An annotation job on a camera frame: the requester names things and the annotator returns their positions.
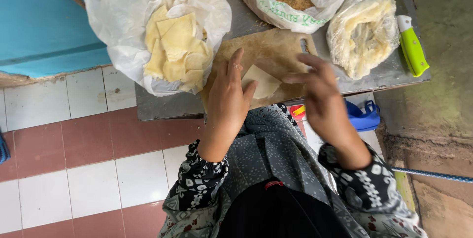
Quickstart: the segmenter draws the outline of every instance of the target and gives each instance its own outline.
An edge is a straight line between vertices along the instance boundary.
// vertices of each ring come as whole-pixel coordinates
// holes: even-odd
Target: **red tile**
[[[0,234],[0,238],[22,238],[22,237],[23,237],[23,233],[21,230]]]
[[[15,131],[18,178],[66,168],[61,123]]]
[[[3,133],[3,139],[5,139],[11,158],[0,165],[0,182],[17,179],[17,164],[15,157],[15,143],[13,142],[13,131]]]
[[[202,137],[204,128],[204,119],[161,120],[161,145],[163,149],[188,145]]]
[[[307,136],[305,135],[304,121],[296,121],[296,122],[297,122],[297,125],[299,126],[299,129],[304,134],[305,138],[307,138]]]
[[[73,219],[75,238],[125,237],[121,210]]]
[[[108,113],[63,121],[62,138],[67,168],[114,158]]]
[[[72,220],[23,229],[23,238],[74,238]]]
[[[166,219],[163,201],[123,209],[127,238],[155,238]]]
[[[115,158],[162,149],[156,120],[138,121],[136,107],[109,114]]]

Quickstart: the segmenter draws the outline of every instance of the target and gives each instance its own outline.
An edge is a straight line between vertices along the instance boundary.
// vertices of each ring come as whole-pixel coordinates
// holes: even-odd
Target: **dough strips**
[[[197,39],[195,13],[168,19],[166,6],[154,12],[146,25],[145,44],[151,52],[144,73],[169,82],[180,80],[189,91],[203,88],[203,70],[212,59],[212,50]]]

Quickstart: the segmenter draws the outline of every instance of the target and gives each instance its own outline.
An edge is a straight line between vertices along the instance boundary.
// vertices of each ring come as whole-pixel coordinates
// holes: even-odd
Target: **woman's left hand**
[[[250,108],[257,81],[241,86],[240,64],[243,48],[229,61],[222,62],[209,93],[207,124],[198,146],[200,157],[208,162],[222,161],[240,131]]]

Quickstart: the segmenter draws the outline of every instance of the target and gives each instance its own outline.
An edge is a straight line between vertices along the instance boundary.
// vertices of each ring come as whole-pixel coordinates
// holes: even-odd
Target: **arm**
[[[307,84],[307,120],[327,142],[320,149],[319,162],[336,178],[338,192],[355,220],[372,238],[426,237],[418,227],[419,217],[407,209],[397,191],[391,169],[348,120],[330,65],[309,54],[298,58],[312,67],[309,73],[284,81]]]
[[[168,216],[159,232],[160,238],[196,229],[210,233],[215,225],[216,193],[227,176],[228,162],[226,157],[217,163],[203,160],[197,152],[199,142],[189,145],[187,159],[181,164],[177,181],[164,200],[163,211]]]
[[[243,67],[240,62],[243,53],[243,48],[240,48],[229,61],[220,64],[209,93],[207,124],[199,154],[210,162],[221,161],[227,154],[245,121],[258,85],[253,81],[242,90],[240,73]]]
[[[372,238],[423,237],[419,217],[410,211],[396,189],[393,171],[366,144],[371,163],[363,169],[344,169],[338,162],[332,145],[320,148],[319,162],[335,177],[337,191],[348,204],[353,218]]]
[[[168,214],[158,237],[208,237],[218,214],[217,192],[228,174],[227,151],[245,121],[257,82],[241,87],[237,50],[229,62],[220,64],[210,90],[207,123],[202,140],[189,145],[178,180],[164,201]]]

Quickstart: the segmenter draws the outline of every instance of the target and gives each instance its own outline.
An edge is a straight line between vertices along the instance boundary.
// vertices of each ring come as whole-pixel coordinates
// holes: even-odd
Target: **hand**
[[[244,50],[238,49],[222,62],[209,93],[207,124],[198,146],[200,157],[208,162],[222,161],[240,131],[250,108],[257,81],[241,87],[240,64]]]
[[[308,73],[292,74],[285,83],[307,84],[305,108],[314,131],[337,149],[337,158],[345,169],[362,169],[371,163],[371,154],[348,120],[345,102],[337,88],[328,63],[311,54],[299,54],[298,60],[311,66]]]

